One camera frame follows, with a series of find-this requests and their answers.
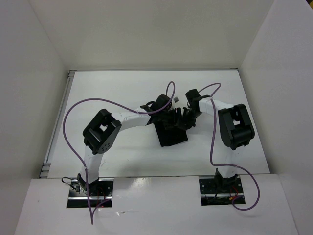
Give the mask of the black skirt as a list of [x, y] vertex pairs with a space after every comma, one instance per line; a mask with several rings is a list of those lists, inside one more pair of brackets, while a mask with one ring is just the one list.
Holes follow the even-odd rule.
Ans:
[[185, 130], [173, 128], [166, 130], [162, 123], [154, 124], [161, 147], [173, 146], [188, 141]]

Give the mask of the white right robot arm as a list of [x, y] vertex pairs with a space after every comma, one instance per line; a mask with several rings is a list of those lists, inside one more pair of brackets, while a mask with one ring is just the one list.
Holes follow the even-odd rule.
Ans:
[[[216, 168], [214, 186], [219, 192], [226, 192], [236, 183], [238, 174], [238, 156], [255, 137], [246, 106], [232, 105], [213, 99], [209, 95], [188, 98], [188, 105], [183, 111], [183, 120], [188, 127], [195, 126], [196, 118], [201, 114], [213, 117], [213, 134], [210, 146], [210, 163]], [[214, 144], [220, 133], [224, 149], [227, 150], [219, 162], [213, 160]]]

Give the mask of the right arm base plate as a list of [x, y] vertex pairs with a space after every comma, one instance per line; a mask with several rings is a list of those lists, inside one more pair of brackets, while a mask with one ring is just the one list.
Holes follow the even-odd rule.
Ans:
[[231, 186], [218, 188], [213, 176], [199, 178], [201, 205], [202, 206], [217, 206], [234, 204], [245, 204], [245, 197], [241, 179], [238, 178]]

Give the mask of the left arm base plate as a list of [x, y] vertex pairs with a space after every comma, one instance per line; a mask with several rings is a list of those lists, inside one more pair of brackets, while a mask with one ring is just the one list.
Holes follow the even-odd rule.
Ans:
[[[81, 188], [77, 179], [70, 182], [71, 186], [68, 193], [67, 208], [87, 208], [87, 193]], [[90, 205], [95, 208], [100, 204], [101, 208], [112, 207], [113, 178], [100, 178], [98, 185], [90, 193]]]

